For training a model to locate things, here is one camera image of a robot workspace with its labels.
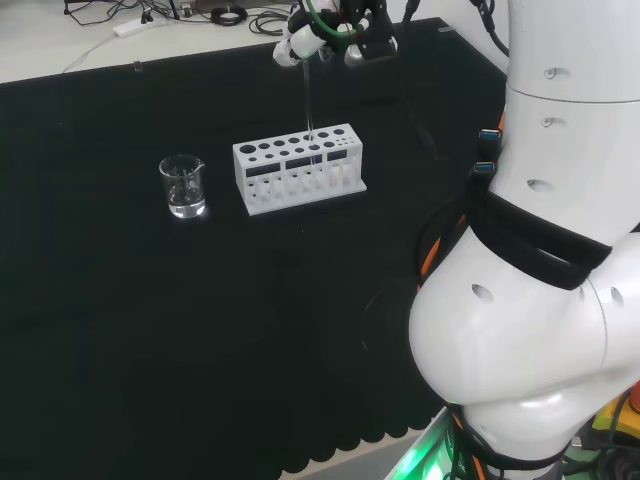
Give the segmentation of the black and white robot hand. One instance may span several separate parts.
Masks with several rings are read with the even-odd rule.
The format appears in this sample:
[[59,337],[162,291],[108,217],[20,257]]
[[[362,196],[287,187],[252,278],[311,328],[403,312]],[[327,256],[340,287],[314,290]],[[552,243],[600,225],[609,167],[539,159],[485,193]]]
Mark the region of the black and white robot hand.
[[398,44],[384,1],[299,1],[273,50],[281,67],[341,56],[348,66],[395,56]]

